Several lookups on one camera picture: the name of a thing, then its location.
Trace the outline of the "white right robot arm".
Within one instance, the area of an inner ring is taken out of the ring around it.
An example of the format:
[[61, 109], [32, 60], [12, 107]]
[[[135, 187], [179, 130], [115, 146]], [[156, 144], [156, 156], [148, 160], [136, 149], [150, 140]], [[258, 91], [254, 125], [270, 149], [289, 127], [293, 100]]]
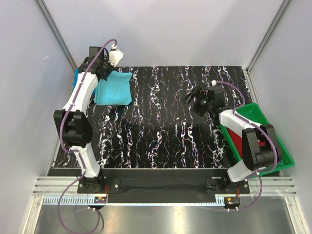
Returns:
[[227, 170], [231, 182], [240, 182], [265, 169], [274, 169], [281, 161], [283, 152], [271, 124], [252, 121], [225, 103], [225, 95], [218, 85], [207, 90], [196, 86], [181, 99], [190, 104], [199, 116], [209, 113], [212, 121], [225, 127], [241, 138], [242, 159]]

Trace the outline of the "light blue t shirt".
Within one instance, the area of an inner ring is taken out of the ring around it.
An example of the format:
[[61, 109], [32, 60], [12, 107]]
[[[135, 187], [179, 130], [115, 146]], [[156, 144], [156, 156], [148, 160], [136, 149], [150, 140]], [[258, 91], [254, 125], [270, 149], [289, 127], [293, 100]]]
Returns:
[[132, 73], [113, 71], [107, 80], [101, 79], [95, 88], [94, 103], [100, 106], [129, 105], [132, 102]]

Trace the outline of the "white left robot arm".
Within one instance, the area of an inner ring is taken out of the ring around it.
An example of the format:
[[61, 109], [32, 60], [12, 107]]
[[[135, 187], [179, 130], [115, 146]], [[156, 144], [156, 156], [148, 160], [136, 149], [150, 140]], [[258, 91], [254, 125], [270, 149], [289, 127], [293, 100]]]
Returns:
[[95, 88], [102, 79], [108, 78], [115, 66], [116, 63], [110, 59], [103, 62], [99, 58], [86, 58], [78, 68], [69, 100], [53, 114], [60, 145], [65, 153], [76, 156], [85, 178], [98, 177], [100, 172], [91, 146], [93, 128], [86, 111]]

